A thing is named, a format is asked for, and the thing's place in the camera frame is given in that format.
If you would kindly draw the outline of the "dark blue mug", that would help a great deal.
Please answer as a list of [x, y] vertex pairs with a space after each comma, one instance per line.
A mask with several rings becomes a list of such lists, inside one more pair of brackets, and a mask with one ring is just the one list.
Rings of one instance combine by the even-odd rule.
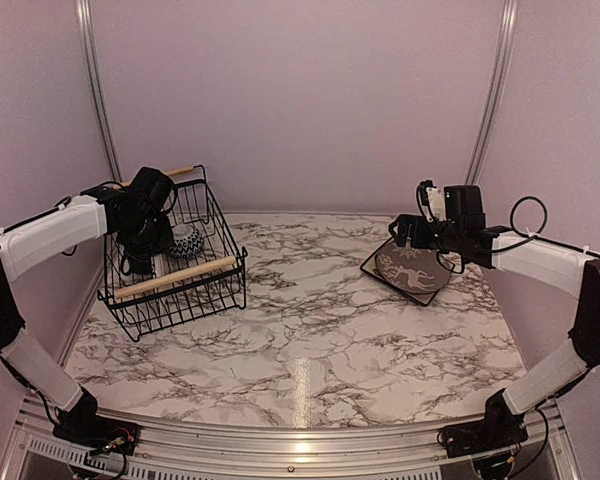
[[148, 254], [134, 254], [124, 251], [120, 261], [122, 275], [151, 275], [152, 257]]

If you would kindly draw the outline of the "grey patterned round plate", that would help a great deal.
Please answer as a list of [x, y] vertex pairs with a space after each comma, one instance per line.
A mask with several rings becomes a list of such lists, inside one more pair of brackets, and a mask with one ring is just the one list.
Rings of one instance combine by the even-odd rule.
[[408, 294], [436, 293], [451, 278], [449, 263], [442, 266], [436, 253], [426, 249], [390, 242], [379, 249], [374, 260], [380, 276]]

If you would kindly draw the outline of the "blue white patterned bowl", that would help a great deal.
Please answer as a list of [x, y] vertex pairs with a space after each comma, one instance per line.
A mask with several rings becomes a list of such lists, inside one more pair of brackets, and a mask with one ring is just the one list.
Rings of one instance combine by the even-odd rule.
[[190, 259], [204, 250], [204, 238], [199, 230], [189, 223], [179, 223], [172, 228], [173, 243], [168, 254], [177, 259]]

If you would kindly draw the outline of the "square floral plate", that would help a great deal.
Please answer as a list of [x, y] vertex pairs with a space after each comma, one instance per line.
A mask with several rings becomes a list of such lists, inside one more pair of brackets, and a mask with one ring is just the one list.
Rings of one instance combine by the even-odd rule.
[[433, 294], [408, 294], [408, 293], [390, 285], [387, 281], [385, 281], [380, 276], [379, 271], [377, 270], [376, 265], [375, 265], [374, 257], [375, 257], [375, 254], [379, 251], [379, 249], [382, 246], [384, 246], [390, 242], [394, 242], [393, 239], [388, 239], [386, 242], [381, 244], [366, 260], [363, 261], [362, 265], [360, 266], [360, 270], [365, 275], [378, 281], [380, 284], [391, 289], [392, 291], [399, 293], [399, 294], [403, 295], [404, 297], [414, 301], [416, 304], [421, 305], [421, 306], [429, 305], [440, 290]]

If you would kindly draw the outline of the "white round plate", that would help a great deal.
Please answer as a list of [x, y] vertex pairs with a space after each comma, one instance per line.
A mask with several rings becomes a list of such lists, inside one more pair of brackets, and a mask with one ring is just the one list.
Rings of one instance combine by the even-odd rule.
[[157, 279], [165, 274], [164, 256], [162, 254], [156, 254], [152, 257], [152, 277]]

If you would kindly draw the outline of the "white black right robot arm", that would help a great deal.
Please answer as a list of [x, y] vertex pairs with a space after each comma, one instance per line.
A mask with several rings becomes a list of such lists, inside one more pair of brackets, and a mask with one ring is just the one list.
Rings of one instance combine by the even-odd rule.
[[486, 400], [473, 422], [445, 426], [439, 442], [448, 456], [477, 453], [524, 442], [526, 413], [557, 398], [600, 366], [600, 253], [524, 233], [514, 225], [486, 223], [476, 185], [416, 188], [418, 214], [401, 214], [388, 230], [399, 247], [437, 255], [455, 253], [463, 265], [514, 273], [555, 287], [577, 301], [567, 339], [521, 378]]

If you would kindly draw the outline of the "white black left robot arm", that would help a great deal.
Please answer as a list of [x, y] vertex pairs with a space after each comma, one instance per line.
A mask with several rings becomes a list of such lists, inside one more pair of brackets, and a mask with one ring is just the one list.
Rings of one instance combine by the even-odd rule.
[[118, 427], [98, 415], [95, 397], [28, 333], [11, 285], [42, 262], [107, 235], [122, 246], [127, 273], [150, 274], [153, 257], [173, 242], [165, 204], [174, 189], [165, 173], [143, 167], [128, 185], [105, 182], [0, 230], [0, 361], [23, 385], [55, 404], [55, 429], [63, 438], [96, 445]]

